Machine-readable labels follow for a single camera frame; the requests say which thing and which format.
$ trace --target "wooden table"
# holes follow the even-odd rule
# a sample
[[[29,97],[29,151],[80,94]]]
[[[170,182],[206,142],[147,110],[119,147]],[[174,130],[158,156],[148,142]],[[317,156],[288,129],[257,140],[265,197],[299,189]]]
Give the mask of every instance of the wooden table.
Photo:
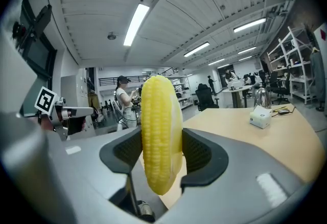
[[[245,85],[245,86],[243,86],[239,89],[235,89],[233,91],[227,88],[227,89],[223,90],[223,93],[231,93],[231,98],[233,100],[233,108],[239,108],[239,107],[241,107],[241,105],[238,104],[238,101],[237,101],[238,92],[247,91],[251,88],[252,88],[252,85]],[[244,106],[247,107],[246,94],[244,94]]]
[[[273,109],[292,104],[273,106]],[[271,124],[260,129],[249,123],[249,113],[253,108],[207,108],[205,111],[184,122],[185,128],[198,129],[255,145],[288,169],[294,172],[305,183],[313,181],[318,176],[324,162],[325,152],[310,124],[295,109],[292,114],[275,116]],[[186,175],[186,161],[172,188],[160,196],[169,209],[181,196],[179,186],[181,178]]]

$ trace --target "black cap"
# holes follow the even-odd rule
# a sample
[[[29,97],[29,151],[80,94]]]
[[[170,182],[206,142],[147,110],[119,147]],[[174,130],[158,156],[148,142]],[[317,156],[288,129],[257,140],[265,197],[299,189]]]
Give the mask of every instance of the black cap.
[[[131,80],[130,79],[128,79],[128,78],[126,78],[126,77],[124,77],[124,76],[119,76],[118,77],[118,79],[117,79],[117,82],[122,82],[123,84],[126,84],[126,83],[128,83],[128,82],[131,82]]]

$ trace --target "small white device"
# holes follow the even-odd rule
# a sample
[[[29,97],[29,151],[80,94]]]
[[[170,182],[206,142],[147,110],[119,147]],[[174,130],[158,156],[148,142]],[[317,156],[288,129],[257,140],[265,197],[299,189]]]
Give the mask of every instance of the small white device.
[[[259,128],[265,128],[271,121],[271,109],[266,109],[261,106],[257,106],[254,111],[250,113],[250,124]]]

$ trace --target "fluorescent light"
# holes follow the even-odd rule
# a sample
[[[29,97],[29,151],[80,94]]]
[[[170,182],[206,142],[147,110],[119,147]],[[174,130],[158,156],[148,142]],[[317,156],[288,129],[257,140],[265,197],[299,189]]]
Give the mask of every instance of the fluorescent light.
[[[213,63],[210,63],[208,66],[213,65],[213,64],[218,63],[218,62],[223,61],[223,60],[225,60],[225,59],[222,58],[222,59],[220,59],[220,60],[217,60],[217,61],[215,61],[215,62],[213,62]]]
[[[264,22],[266,22],[266,18],[265,17],[264,18],[257,19],[257,20],[252,21],[252,22],[249,22],[249,23],[247,23],[245,25],[242,25],[240,27],[234,28],[234,32],[236,33],[236,32],[239,32],[241,30],[245,30],[247,28],[253,27],[255,25],[259,25],[259,24],[264,23]]]
[[[149,10],[148,6],[142,4],[138,5],[134,13],[133,19],[131,21],[131,24],[129,25],[124,41],[124,46],[132,46],[133,40],[148,10]]]
[[[241,58],[241,59],[239,59],[239,61],[241,61],[241,60],[244,60],[244,59],[247,59],[247,58],[251,58],[252,56],[249,56],[249,57],[246,57],[246,58]]]
[[[186,54],[184,54],[184,57],[189,57],[189,56],[193,55],[194,53],[198,52],[199,50],[202,50],[205,47],[208,47],[209,45],[210,45],[209,42],[206,42],[206,43],[198,46],[197,48],[193,49],[192,51],[187,52]]]
[[[226,65],[224,65],[224,66],[219,66],[218,69],[223,68],[223,67],[228,66],[228,65],[229,65],[229,64],[226,64]]]
[[[256,49],[256,47],[253,47],[253,48],[250,48],[250,49],[247,49],[247,50],[243,50],[243,51],[239,52],[238,54],[243,54],[245,52],[248,52],[248,51],[254,50],[254,49]]]

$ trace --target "metal kettle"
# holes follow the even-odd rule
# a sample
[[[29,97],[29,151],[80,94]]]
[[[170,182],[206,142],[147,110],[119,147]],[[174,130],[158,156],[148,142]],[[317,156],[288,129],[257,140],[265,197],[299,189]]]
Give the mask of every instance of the metal kettle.
[[[271,109],[271,100],[268,91],[261,87],[258,89],[255,99],[254,99],[254,108],[261,106],[267,109]]]

